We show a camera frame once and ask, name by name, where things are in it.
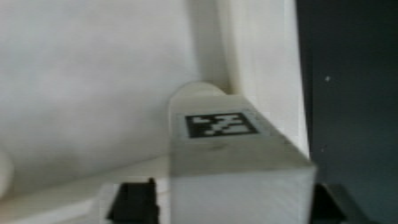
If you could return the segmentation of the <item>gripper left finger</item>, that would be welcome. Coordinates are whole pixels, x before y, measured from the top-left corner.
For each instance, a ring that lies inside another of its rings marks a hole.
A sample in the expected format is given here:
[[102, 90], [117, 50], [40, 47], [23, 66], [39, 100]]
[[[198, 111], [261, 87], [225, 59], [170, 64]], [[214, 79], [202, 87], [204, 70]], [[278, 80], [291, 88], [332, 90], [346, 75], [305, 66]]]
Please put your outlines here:
[[156, 203], [156, 181], [120, 184], [110, 210], [110, 224], [159, 224], [159, 206]]

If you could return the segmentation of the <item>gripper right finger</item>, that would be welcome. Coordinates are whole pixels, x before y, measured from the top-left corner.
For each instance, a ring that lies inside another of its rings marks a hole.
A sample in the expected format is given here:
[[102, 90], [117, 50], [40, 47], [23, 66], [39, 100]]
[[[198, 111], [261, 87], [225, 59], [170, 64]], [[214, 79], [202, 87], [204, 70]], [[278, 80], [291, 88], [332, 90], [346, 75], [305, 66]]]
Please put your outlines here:
[[341, 185], [314, 185], [309, 224], [380, 224], [360, 211]]

